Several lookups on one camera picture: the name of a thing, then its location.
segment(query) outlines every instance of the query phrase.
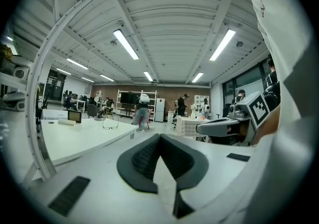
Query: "fluorescent light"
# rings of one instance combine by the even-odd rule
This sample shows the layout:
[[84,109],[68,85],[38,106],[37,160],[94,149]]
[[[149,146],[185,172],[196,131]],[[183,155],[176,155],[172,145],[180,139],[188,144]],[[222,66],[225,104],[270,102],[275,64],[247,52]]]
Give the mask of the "fluorescent light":
[[111,82],[113,82],[114,80],[110,79],[109,77],[106,77],[105,75],[101,75],[102,77],[104,77],[105,79],[110,80]]
[[61,69],[59,69],[59,68],[57,68],[56,70],[58,70],[58,71],[60,71],[60,72],[62,72],[62,73],[65,73],[65,74],[71,75],[70,73],[65,72],[65,71],[63,71],[63,70],[61,70]]
[[79,63],[73,61],[72,59],[67,59],[67,61],[70,61],[70,62],[72,62],[73,64],[75,64],[75,65],[77,65],[77,66],[79,66],[79,67],[82,67],[82,68],[84,68],[84,69],[88,69],[87,67],[82,66],[81,64],[79,64]]
[[151,78],[151,76],[150,76],[150,74],[148,73],[148,71],[145,71],[144,74],[146,75],[146,77],[148,78],[148,80],[149,80],[150,82],[153,81],[153,79]]
[[127,41],[126,37],[123,35],[120,29],[115,30],[113,34],[116,36],[116,38],[120,41],[120,43],[123,45],[123,47],[127,50],[127,52],[132,56],[134,60],[139,59],[135,50],[133,50],[130,43]]
[[236,33],[235,31],[230,30],[230,29],[227,31],[224,39],[221,41],[220,45],[215,50],[213,56],[211,56],[211,58],[209,60],[215,61],[218,58],[220,53],[225,49],[225,47],[228,45],[229,41],[233,38],[235,33]]
[[89,79],[86,79],[86,78],[84,78],[84,77],[82,77],[82,79],[83,79],[83,80],[86,80],[86,81],[89,81],[89,82],[91,82],[91,83],[94,83],[93,81],[91,81],[91,80],[89,80]]
[[197,82],[198,79],[203,75],[204,73],[198,73],[198,75],[195,77],[195,79],[193,80],[193,82]]

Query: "table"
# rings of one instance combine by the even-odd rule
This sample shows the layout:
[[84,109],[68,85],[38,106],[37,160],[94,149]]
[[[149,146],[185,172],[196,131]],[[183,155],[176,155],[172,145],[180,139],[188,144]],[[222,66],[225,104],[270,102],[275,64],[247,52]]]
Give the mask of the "table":
[[[104,126],[117,124],[117,120],[104,121]],[[57,120],[42,120],[41,126],[45,146],[54,166],[75,160],[113,142],[133,139],[138,128],[119,122],[117,129],[103,129],[102,122],[92,118],[82,119],[82,123],[75,126],[58,124]]]
[[74,99],[74,101],[76,101],[76,108],[77,108],[77,110],[79,110],[79,102],[80,103],[83,103],[83,110],[82,110],[82,112],[85,112],[85,101],[83,101],[83,100],[78,100],[78,99]]
[[208,141],[207,135],[202,135],[196,132],[196,126],[206,121],[209,121],[209,120],[208,119],[196,120],[196,119],[191,119],[189,117],[177,116],[176,135],[186,136],[186,137],[206,136],[206,142],[207,142]]
[[173,122],[174,113],[175,113],[174,111],[168,111],[168,115],[167,115],[167,122],[168,123]]
[[68,119],[68,111],[43,109],[41,119]]

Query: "person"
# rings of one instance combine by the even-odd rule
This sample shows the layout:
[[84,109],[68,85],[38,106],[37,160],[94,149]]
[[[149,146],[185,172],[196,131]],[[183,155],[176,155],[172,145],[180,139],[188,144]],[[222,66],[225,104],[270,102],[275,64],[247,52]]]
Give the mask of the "person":
[[209,104],[207,101],[207,98],[204,98],[204,103],[200,105],[200,108],[202,109],[202,116],[205,117],[205,119],[208,119],[209,114]]
[[267,64],[270,69],[270,74],[264,81],[264,99],[267,103],[269,111],[274,110],[280,104],[280,83],[277,79],[277,72],[271,54],[267,57]]
[[[284,82],[314,39],[314,31],[298,0],[251,0],[258,29],[272,54],[278,79]],[[270,115],[263,134],[276,132],[278,125],[299,119],[296,103],[284,83],[280,85],[281,103]]]
[[187,105],[185,105],[185,100],[188,98],[188,94],[184,94],[179,99],[175,100],[175,109],[177,110],[177,115],[185,116],[185,110],[187,107]]
[[74,102],[75,101],[73,100],[73,95],[68,95],[68,97],[66,98],[66,106],[69,108],[72,107],[75,111],[78,111]]
[[246,92],[244,90],[239,90],[237,96],[235,96],[235,98],[233,99],[231,104],[234,105],[234,104],[238,103],[239,101],[242,101],[245,96],[246,96]]
[[272,83],[278,82],[275,63],[271,54],[267,56],[267,65],[270,69],[270,74],[267,76],[267,78],[264,81],[265,89],[268,88]]
[[134,119],[132,122],[132,125],[138,125],[140,123],[140,120],[142,117],[142,121],[141,121],[141,124],[138,128],[138,132],[144,131],[144,125],[145,125],[147,115],[149,112],[149,105],[146,104],[145,102],[141,103],[140,99],[141,99],[141,97],[137,98],[136,104],[134,106],[135,116],[134,116]]

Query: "monitor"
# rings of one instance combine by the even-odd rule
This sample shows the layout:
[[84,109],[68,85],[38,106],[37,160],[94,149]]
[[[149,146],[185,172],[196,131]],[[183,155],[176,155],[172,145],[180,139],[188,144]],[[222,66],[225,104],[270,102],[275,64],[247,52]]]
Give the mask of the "monitor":
[[76,123],[81,123],[82,112],[68,110],[68,120],[74,120]]

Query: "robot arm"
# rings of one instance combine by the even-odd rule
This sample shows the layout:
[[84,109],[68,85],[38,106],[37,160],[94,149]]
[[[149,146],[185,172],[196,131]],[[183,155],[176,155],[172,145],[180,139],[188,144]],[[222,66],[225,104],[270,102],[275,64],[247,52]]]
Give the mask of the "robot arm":
[[269,113],[264,97],[255,92],[241,102],[231,105],[227,117],[199,124],[196,131],[217,137],[229,135],[245,137],[243,143],[250,143]]

